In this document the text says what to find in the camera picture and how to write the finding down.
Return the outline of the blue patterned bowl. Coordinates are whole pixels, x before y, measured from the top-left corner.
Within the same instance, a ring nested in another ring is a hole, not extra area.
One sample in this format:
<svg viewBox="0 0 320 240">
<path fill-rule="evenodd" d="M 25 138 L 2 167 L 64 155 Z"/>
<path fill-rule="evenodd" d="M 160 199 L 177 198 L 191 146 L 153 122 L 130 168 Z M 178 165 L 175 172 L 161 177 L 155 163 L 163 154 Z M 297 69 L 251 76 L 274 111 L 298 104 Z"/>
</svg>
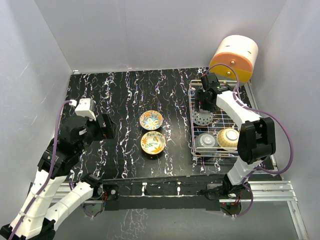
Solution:
<svg viewBox="0 0 320 240">
<path fill-rule="evenodd" d="M 214 118 L 214 114 L 207 110 L 200 109 L 199 111 L 192 111 L 192 121 L 194 124 L 205 127 L 208 126 Z"/>
</svg>

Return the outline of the red rimmed grey bowl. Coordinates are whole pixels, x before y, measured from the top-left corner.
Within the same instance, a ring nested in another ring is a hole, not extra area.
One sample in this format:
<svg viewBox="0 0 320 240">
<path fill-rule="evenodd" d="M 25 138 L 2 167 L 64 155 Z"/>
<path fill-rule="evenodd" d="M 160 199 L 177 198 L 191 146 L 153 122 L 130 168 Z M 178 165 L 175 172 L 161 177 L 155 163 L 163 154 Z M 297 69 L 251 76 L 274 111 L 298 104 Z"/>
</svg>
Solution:
<svg viewBox="0 0 320 240">
<path fill-rule="evenodd" d="M 216 137 L 210 133 L 201 133 L 195 138 L 195 149 L 204 151 L 218 146 Z"/>
</svg>

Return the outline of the yellow dotted bowl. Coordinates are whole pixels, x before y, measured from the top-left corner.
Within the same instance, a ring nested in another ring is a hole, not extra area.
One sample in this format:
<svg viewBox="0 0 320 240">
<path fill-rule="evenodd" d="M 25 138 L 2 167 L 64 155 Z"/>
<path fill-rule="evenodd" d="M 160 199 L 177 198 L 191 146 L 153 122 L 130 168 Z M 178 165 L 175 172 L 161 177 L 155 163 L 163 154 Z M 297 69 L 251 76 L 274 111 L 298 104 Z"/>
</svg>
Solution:
<svg viewBox="0 0 320 240">
<path fill-rule="evenodd" d="M 217 143 L 218 145 L 229 152 L 237 151 L 238 140 L 240 133 L 233 128 L 225 128 L 218 132 Z"/>
</svg>

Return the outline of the orange blue floral bowl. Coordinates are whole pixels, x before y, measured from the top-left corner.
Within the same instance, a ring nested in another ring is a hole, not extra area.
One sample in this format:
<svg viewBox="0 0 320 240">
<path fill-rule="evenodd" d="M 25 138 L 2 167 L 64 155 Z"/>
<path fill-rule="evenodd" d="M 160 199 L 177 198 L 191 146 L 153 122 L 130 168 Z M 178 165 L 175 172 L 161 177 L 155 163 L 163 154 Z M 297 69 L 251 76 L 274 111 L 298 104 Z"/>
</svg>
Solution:
<svg viewBox="0 0 320 240">
<path fill-rule="evenodd" d="M 145 111 L 139 118 L 140 126 L 147 131 L 155 131 L 163 124 L 163 116 L 155 110 Z"/>
</svg>

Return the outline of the orange green leaf bowl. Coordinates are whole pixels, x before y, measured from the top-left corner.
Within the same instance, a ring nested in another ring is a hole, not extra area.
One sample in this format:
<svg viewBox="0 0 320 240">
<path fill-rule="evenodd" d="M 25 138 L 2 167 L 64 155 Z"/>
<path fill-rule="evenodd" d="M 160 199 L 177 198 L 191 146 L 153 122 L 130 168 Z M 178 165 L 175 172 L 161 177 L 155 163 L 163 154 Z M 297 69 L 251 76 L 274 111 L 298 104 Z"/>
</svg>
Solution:
<svg viewBox="0 0 320 240">
<path fill-rule="evenodd" d="M 166 147 L 165 136 L 158 131 L 145 133 L 140 141 L 142 150 L 149 155 L 157 155 Z"/>
</svg>

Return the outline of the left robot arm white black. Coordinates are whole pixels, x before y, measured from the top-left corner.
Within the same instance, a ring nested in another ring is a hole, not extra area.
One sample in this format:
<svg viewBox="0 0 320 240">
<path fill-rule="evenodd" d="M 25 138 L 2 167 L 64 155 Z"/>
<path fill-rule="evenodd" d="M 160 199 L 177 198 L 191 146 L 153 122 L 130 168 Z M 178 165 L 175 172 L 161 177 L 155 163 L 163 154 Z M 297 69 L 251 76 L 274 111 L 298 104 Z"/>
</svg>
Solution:
<svg viewBox="0 0 320 240">
<path fill-rule="evenodd" d="M 86 200 L 103 195 L 101 180 L 85 175 L 61 200 L 52 200 L 85 148 L 115 137 L 116 124 L 107 113 L 96 120 L 73 115 L 61 126 L 37 165 L 33 185 L 15 219 L 0 229 L 6 240 L 52 240 L 62 222 Z"/>
</svg>

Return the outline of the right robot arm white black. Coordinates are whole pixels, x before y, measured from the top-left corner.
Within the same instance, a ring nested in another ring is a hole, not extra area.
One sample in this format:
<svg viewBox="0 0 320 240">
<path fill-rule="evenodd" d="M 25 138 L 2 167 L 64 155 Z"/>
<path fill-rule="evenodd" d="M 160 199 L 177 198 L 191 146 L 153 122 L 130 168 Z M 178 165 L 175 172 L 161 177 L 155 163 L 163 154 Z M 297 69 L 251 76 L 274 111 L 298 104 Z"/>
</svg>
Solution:
<svg viewBox="0 0 320 240">
<path fill-rule="evenodd" d="M 220 186 L 201 193 L 233 199 L 248 187 L 248 178 L 259 164 L 275 153 L 275 123 L 270 117 L 261 117 L 250 110 L 237 97 L 234 88 L 220 84 L 215 73 L 204 74 L 200 80 L 202 87 L 195 93 L 194 110 L 222 109 L 239 129 L 236 162 L 224 175 Z"/>
</svg>

